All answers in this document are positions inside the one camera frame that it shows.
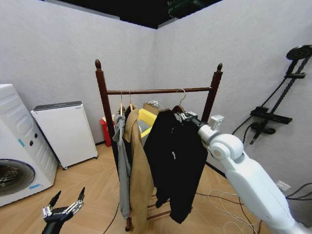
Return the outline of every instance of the wooden floor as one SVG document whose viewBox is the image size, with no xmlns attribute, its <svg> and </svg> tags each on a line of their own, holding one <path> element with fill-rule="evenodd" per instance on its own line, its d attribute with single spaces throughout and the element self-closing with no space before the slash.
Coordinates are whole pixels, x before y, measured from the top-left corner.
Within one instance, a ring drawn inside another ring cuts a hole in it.
<svg viewBox="0 0 312 234">
<path fill-rule="evenodd" d="M 79 192 L 85 187 L 85 206 L 72 219 L 67 221 L 61 234 L 102 234 L 111 222 L 119 200 L 119 183 L 111 147 L 105 145 L 97 147 L 99 158 L 90 159 L 83 163 L 69 167 L 67 171 L 61 168 L 57 171 L 54 186 L 38 194 L 24 198 L 17 202 L 0 207 L 0 233 L 1 234 L 40 234 L 45 226 L 41 216 L 41 209 L 50 199 L 62 190 L 56 207 L 72 204 Z M 228 181 L 218 173 L 205 166 L 197 192 L 207 194 L 211 189 L 234 192 Z M 225 198 L 238 201 L 236 197 L 224 195 Z M 212 197 L 211 201 L 221 208 L 219 199 Z M 243 217 L 239 205 L 224 201 L 225 208 Z M 168 204 L 161 208 L 150 208 L 150 215 L 168 210 Z M 248 210 L 244 210 L 255 223 L 257 220 Z M 206 196 L 195 195 L 192 212 L 180 225 L 171 220 L 169 215 L 149 221 L 148 234 L 222 234 L 223 225 L 228 221 L 235 221 L 242 228 L 244 234 L 252 234 L 250 227 L 239 223 L 215 207 Z M 125 221 L 118 212 L 107 234 L 125 234 Z M 241 231 L 234 224 L 226 226 L 226 234 L 239 234 Z M 262 224 L 261 234 L 270 233 Z"/>
</svg>

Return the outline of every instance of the washing machine door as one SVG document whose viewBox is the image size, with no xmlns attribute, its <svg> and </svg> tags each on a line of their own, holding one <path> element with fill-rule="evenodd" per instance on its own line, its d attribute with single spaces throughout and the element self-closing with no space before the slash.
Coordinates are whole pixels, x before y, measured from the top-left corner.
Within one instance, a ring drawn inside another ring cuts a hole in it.
<svg viewBox="0 0 312 234">
<path fill-rule="evenodd" d="M 0 159 L 0 196 L 16 193 L 28 185 L 35 178 L 35 170 L 27 163 Z"/>
</svg>

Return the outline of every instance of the clothes rack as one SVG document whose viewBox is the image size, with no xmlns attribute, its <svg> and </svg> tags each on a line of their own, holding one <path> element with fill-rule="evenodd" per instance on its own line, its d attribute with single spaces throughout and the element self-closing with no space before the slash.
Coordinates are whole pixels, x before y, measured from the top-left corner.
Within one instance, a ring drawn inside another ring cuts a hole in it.
<svg viewBox="0 0 312 234">
<path fill-rule="evenodd" d="M 97 84 L 98 84 L 98 89 L 100 92 L 101 96 L 101 101 L 102 101 L 102 106 L 104 109 L 104 114 L 106 117 L 106 122 L 107 122 L 107 127 L 108 127 L 108 132 L 111 138 L 111 143 L 112 143 L 112 148 L 113 148 L 113 154 L 114 154 L 114 159 L 115 159 L 115 164 L 116 168 L 118 168 L 118 149 L 117 149 L 117 144 L 115 141 L 113 141 L 112 137 L 115 134 L 114 131 L 114 124 L 113 124 L 113 119 L 112 119 L 112 112 L 111 112 L 111 107 L 109 104 L 109 99 L 108 95 L 120 95 L 120 94 L 129 94 L 129 92 L 133 95 L 135 94 L 167 94 L 167 93 L 183 93 L 185 92 L 203 92 L 203 91 L 209 91 L 207 95 L 207 99 L 205 102 L 203 114 L 201 121 L 207 122 L 211 109 L 213 107 L 214 101 L 215 101 L 215 96 L 218 91 L 218 87 L 221 81 L 221 77 L 223 72 L 221 72 L 222 69 L 222 63 L 220 63 L 217 67 L 217 71 L 214 72 L 213 79 L 211 82 L 210 87 L 200 87 L 200 88 L 184 88 L 182 89 L 151 89 L 151 90 L 107 90 L 106 87 L 106 82 L 105 82 L 105 77 L 104 77 L 104 72 L 102 71 L 101 68 L 101 63 L 98 59 L 95 61 L 96 65 L 96 77 L 97 77 Z M 165 214 L 169 214 L 170 211 L 162 212 L 153 216 L 150 216 L 147 218 L 147 220 L 160 217 Z M 131 218 L 127 219 L 127 226 L 126 230 L 131 229 Z"/>
</svg>

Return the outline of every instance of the white wall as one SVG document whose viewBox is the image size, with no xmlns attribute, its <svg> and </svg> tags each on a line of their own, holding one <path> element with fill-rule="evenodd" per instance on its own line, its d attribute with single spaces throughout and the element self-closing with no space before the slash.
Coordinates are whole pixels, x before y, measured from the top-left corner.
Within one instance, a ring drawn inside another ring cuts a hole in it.
<svg viewBox="0 0 312 234">
<path fill-rule="evenodd" d="M 212 114 L 225 116 L 222 130 L 231 133 L 281 82 L 290 64 L 287 52 L 312 44 L 311 12 L 311 0 L 223 0 L 166 25 L 156 32 L 155 87 L 209 86 L 222 62 L 224 74 Z M 276 134 L 262 134 L 253 146 L 246 146 L 275 181 L 290 184 L 292 190 L 311 182 L 312 60 L 304 71 L 306 78 L 295 82 L 276 111 L 293 122 L 269 124 Z M 188 93 L 182 104 L 201 115 L 206 95 Z M 182 96 L 158 100 L 173 107 Z M 246 127 L 236 134 L 241 139 Z M 253 134 L 247 135 L 247 142 Z M 208 161 L 223 170 L 211 157 Z M 312 225 L 310 202 L 291 206 L 298 220 Z"/>
<path fill-rule="evenodd" d="M 150 89 L 155 30 L 39 0 L 0 1 L 0 83 L 12 83 L 26 107 L 81 100 L 95 142 L 104 116 L 95 59 L 109 89 Z M 132 96 L 141 105 L 148 96 Z M 120 97 L 110 98 L 112 111 Z"/>
<path fill-rule="evenodd" d="M 282 80 L 290 64 L 286 53 L 312 43 L 311 12 L 310 0 L 223 0 L 155 31 L 38 0 L 2 0 L 0 83 L 14 84 L 29 110 L 81 100 L 99 142 L 98 120 L 104 113 L 96 58 L 109 89 L 209 86 L 222 62 L 224 75 L 212 114 L 224 115 L 223 132 L 232 132 Z M 270 124 L 276 134 L 262 134 L 255 145 L 246 146 L 274 180 L 292 189 L 311 181 L 312 61 L 305 72 L 276 112 L 293 122 Z M 151 97 L 173 107 L 183 94 L 132 96 L 138 105 Z M 201 115 L 206 97 L 188 93 L 182 105 Z M 120 97 L 110 102 L 114 112 Z M 237 136 L 242 138 L 243 131 Z M 247 142 L 252 136 L 247 135 Z M 222 169 L 211 158 L 209 162 Z M 291 206 L 299 221 L 312 225 L 311 203 Z"/>
</svg>

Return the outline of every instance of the electric cord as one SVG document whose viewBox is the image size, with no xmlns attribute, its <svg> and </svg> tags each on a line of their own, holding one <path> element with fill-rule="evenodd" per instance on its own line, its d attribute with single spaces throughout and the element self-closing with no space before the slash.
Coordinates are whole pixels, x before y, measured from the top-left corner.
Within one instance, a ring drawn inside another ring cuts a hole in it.
<svg viewBox="0 0 312 234">
<path fill-rule="evenodd" d="M 116 209 L 116 213 L 114 215 L 114 218 L 112 219 L 111 223 L 108 225 L 108 227 L 105 229 L 105 231 L 103 232 L 103 234 L 105 234 L 107 232 L 107 230 L 109 229 L 109 227 L 112 225 L 114 219 L 116 218 L 116 215 L 117 215 L 117 212 L 118 212 L 118 207 L 119 207 L 119 202 L 118 202 L 118 205 L 117 205 L 117 209 Z"/>
<path fill-rule="evenodd" d="M 295 200 L 295 201 L 312 201 L 312 198 L 307 199 L 297 199 L 297 198 L 287 198 L 288 200 Z"/>
<path fill-rule="evenodd" d="M 200 194 L 200 193 L 196 193 L 196 194 L 202 195 L 202 196 L 208 196 L 207 194 Z M 209 196 L 218 197 L 218 198 L 221 198 L 221 199 L 223 199 L 223 200 L 229 201 L 229 202 L 234 203 L 234 204 L 240 204 L 239 202 L 231 201 L 231 200 L 228 200 L 228 199 L 226 199 L 226 198 L 224 198 L 224 197 L 214 196 L 214 195 L 209 195 Z"/>
<path fill-rule="evenodd" d="M 293 195 L 297 194 L 300 190 L 302 190 L 304 187 L 306 187 L 306 186 L 308 186 L 310 184 L 312 184 L 312 183 L 306 183 L 306 184 L 302 185 L 299 189 L 294 191 L 292 194 L 289 194 L 288 196 L 286 196 L 286 198 L 289 198 L 290 196 L 293 196 Z"/>
<path fill-rule="evenodd" d="M 200 193 L 196 193 L 196 194 L 202 195 L 202 196 L 208 196 L 207 194 L 200 194 Z M 243 210 L 243 205 L 244 205 L 244 204 L 241 203 L 240 197 L 238 197 L 239 202 L 235 202 L 235 201 L 231 201 L 231 200 L 228 200 L 228 199 L 226 199 L 226 198 L 224 198 L 224 197 L 220 197 L 220 196 L 214 196 L 214 195 L 210 195 L 210 196 L 212 196 L 212 197 L 218 197 L 218 198 L 221 198 L 221 199 L 223 199 L 223 200 L 229 201 L 229 202 L 234 203 L 234 204 L 239 204 L 239 205 L 240 205 L 240 208 L 241 208 L 241 210 L 242 210 L 242 212 L 243 212 L 243 214 L 244 214 L 244 216 L 247 218 L 248 222 L 252 225 L 251 221 L 249 220 L 248 216 L 246 215 L 246 213 L 245 213 L 244 210 Z M 257 232 L 253 231 L 254 234 L 255 234 L 255 233 L 256 233 L 256 234 L 260 234 L 260 232 L 261 232 L 261 223 L 262 223 L 262 220 L 260 220 L 260 222 L 259 222 L 258 231 L 257 231 Z"/>
<path fill-rule="evenodd" d="M 282 82 L 278 85 L 278 87 L 271 93 L 271 95 L 262 103 L 261 107 L 264 106 L 270 99 L 271 97 L 279 90 L 279 88 L 284 84 L 284 82 L 286 81 L 287 78 L 284 78 L 282 80 Z M 234 133 L 241 128 L 241 126 L 243 126 L 249 119 L 251 119 L 252 116 L 249 116 L 244 122 L 242 122 L 233 132 L 232 135 L 234 135 Z"/>
<path fill-rule="evenodd" d="M 243 144 L 245 143 L 245 139 L 246 139 L 246 134 L 248 132 L 248 129 L 250 129 L 250 127 L 253 125 L 253 123 L 249 124 L 248 127 L 246 128 L 246 131 L 244 133 L 244 138 L 243 138 Z"/>
<path fill-rule="evenodd" d="M 225 234 L 225 227 L 226 227 L 226 225 L 228 225 L 229 223 L 235 224 L 235 225 L 239 228 L 240 232 L 241 232 L 242 234 L 244 234 L 244 232 L 243 232 L 243 230 L 240 228 L 240 226 L 239 226 L 237 223 L 233 222 L 233 221 L 228 221 L 228 222 L 226 222 L 226 223 L 223 225 L 223 234 Z"/>
<path fill-rule="evenodd" d="M 238 197 L 238 200 L 239 200 L 239 205 L 240 205 L 240 208 L 245 216 L 245 218 L 248 220 L 248 222 L 250 223 L 250 225 L 253 227 L 252 223 L 250 222 L 249 218 L 247 217 L 246 213 L 244 212 L 244 209 L 243 209 L 243 206 L 242 206 L 242 203 L 240 201 L 240 197 Z"/>
<path fill-rule="evenodd" d="M 307 197 L 307 196 L 309 196 L 309 195 L 311 195 L 311 194 L 312 194 L 312 192 L 309 192 L 309 193 L 307 193 L 307 194 L 305 194 L 305 195 L 303 195 L 303 196 L 296 197 L 295 199 L 304 198 L 304 197 Z"/>
<path fill-rule="evenodd" d="M 240 223 L 242 223 L 242 224 L 244 224 L 244 225 L 249 226 L 253 231 L 255 231 L 254 228 L 252 227 L 252 225 L 250 225 L 246 220 L 244 220 L 243 218 L 238 217 L 238 216 L 232 214 L 231 212 L 229 212 L 228 210 L 226 210 L 226 208 L 224 207 L 224 205 L 223 205 L 223 203 L 222 203 L 221 198 L 219 199 L 219 202 L 220 202 L 220 204 L 221 204 L 221 206 L 222 206 L 223 209 L 221 209 L 221 208 L 217 207 L 216 205 L 214 205 L 214 204 L 211 202 L 211 200 L 210 200 L 210 193 L 211 193 L 212 191 L 221 192 L 221 193 L 222 193 L 222 194 L 221 194 L 221 197 L 222 197 L 224 194 L 233 195 L 233 196 L 238 196 L 237 194 L 232 194 L 232 193 L 228 193 L 228 192 L 223 192 L 223 191 L 221 191 L 221 190 L 210 190 L 209 193 L 208 193 L 207 198 L 208 198 L 209 202 L 212 204 L 212 206 L 214 206 L 217 210 L 219 210 L 219 211 L 221 211 L 221 212 L 224 212 L 224 213 L 230 215 L 232 218 L 236 219 L 238 222 L 240 222 Z"/>
<path fill-rule="evenodd" d="M 262 220 L 260 220 L 260 223 L 259 223 L 259 229 L 258 229 L 257 234 L 260 234 L 260 232 L 261 232 L 261 224 L 262 224 Z"/>
</svg>

